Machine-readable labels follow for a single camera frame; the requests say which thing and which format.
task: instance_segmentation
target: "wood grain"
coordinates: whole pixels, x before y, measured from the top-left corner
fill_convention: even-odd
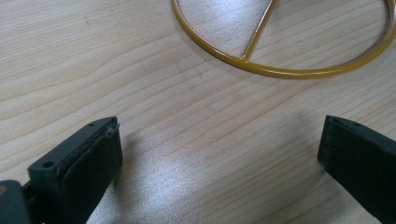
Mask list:
[[[203,34],[227,27],[180,3]],[[386,24],[379,0],[277,3],[263,63],[339,63]],[[378,223],[323,172],[318,141],[327,114],[396,138],[395,58],[393,43],[339,77],[262,77],[197,47],[169,1],[2,1],[0,179],[25,183],[33,161],[116,115],[124,167],[89,223]]]

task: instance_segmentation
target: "wooden table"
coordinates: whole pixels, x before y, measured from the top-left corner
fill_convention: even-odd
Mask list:
[[[180,0],[218,46],[243,49],[268,1]],[[384,32],[380,0],[279,0],[253,59],[344,62]],[[0,3],[0,179],[86,123],[118,116],[122,173],[89,223],[378,223],[317,162],[325,115],[396,138],[396,42],[338,77],[234,68],[199,48],[169,0]]]

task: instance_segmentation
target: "yellow wire ring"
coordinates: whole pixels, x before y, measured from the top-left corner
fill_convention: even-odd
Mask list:
[[[341,63],[335,66],[327,67],[327,68],[319,68],[319,69],[283,69],[276,68],[271,66],[266,66],[258,63],[253,63],[248,60],[248,58],[238,58],[227,52],[222,51],[221,49],[216,48],[206,40],[204,40],[194,29],[189,25],[189,23],[184,19],[181,10],[178,6],[177,0],[172,1],[172,8],[176,14],[177,20],[180,23],[180,26],[187,33],[187,35],[195,41],[201,48],[212,54],[213,56],[223,60],[226,63],[229,63],[235,67],[241,68],[243,70],[268,76],[268,77],[283,77],[283,78],[317,78],[317,77],[332,77],[336,75],[340,75],[369,63],[376,57],[378,57],[384,50],[392,43],[393,39],[396,36],[396,3],[395,0],[386,0],[388,2],[389,9],[389,26],[386,34],[382,38],[382,40],[376,45],[374,48],[367,50],[363,54],[358,57],[346,62]],[[267,11],[270,7],[274,6],[275,0],[272,0],[267,8]],[[268,18],[262,19],[261,23],[265,23]]]

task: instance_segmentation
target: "black plastic piece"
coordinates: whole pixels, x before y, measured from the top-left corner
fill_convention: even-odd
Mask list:
[[[30,223],[21,184],[17,181],[0,181],[0,223]]]
[[[66,223],[85,223],[122,166],[117,118],[99,119],[29,168],[35,193]]]
[[[0,224],[85,223],[122,166],[116,117],[92,122],[29,168],[0,182]]]
[[[370,214],[396,223],[396,142],[359,123],[328,116],[318,160]]]

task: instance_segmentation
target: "gold metal rod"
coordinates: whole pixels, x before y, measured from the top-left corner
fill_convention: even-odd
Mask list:
[[[253,33],[253,36],[251,37],[250,41],[247,44],[247,48],[245,49],[244,56],[242,57],[244,60],[249,60],[254,47],[257,44],[257,41],[259,41],[260,36],[262,35],[262,30],[264,29],[266,23],[268,22],[271,11],[274,9],[276,0],[271,0],[270,3],[268,4],[267,9],[264,11],[264,15],[262,15],[262,19],[259,22],[259,25],[257,26],[256,30]]]

